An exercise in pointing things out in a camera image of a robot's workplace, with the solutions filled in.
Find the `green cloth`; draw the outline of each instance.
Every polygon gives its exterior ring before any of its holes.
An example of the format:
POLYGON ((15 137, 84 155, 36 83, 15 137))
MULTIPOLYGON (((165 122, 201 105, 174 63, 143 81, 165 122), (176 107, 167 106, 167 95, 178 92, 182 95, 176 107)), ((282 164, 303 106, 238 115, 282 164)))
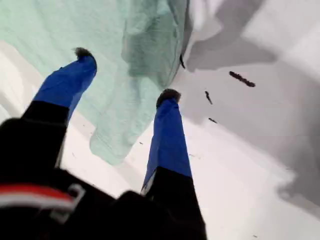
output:
POLYGON ((72 62, 75 47, 98 72, 77 110, 96 130, 91 151, 121 163, 155 114, 179 66, 187 0, 0 0, 0 40, 43 75, 72 62))

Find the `white stripe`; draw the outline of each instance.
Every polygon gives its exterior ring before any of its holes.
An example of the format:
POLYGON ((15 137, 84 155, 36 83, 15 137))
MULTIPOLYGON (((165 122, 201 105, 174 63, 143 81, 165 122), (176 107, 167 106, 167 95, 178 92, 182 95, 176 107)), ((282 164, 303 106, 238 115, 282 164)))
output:
POLYGON ((6 207, 35 207, 41 209, 64 209, 72 211, 73 202, 54 197, 43 197, 36 194, 1 194, 0 208, 6 207))

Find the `mint green towel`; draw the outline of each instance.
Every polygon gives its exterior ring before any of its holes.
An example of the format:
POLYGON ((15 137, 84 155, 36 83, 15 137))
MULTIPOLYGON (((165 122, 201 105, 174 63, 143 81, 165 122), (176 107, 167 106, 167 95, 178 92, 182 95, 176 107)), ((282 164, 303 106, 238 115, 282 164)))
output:
POLYGON ((187 0, 1 0, 0 40, 13 45, 43 79, 89 49, 97 75, 77 110, 96 130, 91 151, 121 163, 173 80, 187 0))

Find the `white surface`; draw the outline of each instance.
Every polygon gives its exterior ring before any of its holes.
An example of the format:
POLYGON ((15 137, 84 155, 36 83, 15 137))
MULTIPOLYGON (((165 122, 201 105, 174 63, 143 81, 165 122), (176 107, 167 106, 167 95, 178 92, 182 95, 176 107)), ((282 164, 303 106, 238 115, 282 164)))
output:
MULTIPOLYGON (((181 68, 172 86, 182 92, 184 131, 209 239, 319 239, 320 2, 199 2, 192 2, 196 31, 184 56, 188 70, 181 68)), ((42 81, 12 47, 0 43, 0 104, 11 116, 23 112, 42 81)), ((90 153, 93 128, 76 112, 62 166, 113 196, 139 191, 152 130, 150 125, 125 162, 112 167, 90 153)))

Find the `white floor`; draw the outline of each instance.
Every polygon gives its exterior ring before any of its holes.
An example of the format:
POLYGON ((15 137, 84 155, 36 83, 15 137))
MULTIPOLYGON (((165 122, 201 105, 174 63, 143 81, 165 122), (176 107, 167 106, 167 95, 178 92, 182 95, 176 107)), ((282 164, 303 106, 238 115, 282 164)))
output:
MULTIPOLYGON (((182 92, 209 239, 319 239, 319 0, 192 1, 187 69, 180 68, 172 86, 182 92)), ((0 105, 7 116, 19 116, 42 81, 13 47, 0 42, 0 105)), ((152 124, 116 167, 90 153, 93 130, 74 114, 62 166, 113 196, 139 191, 152 124)))

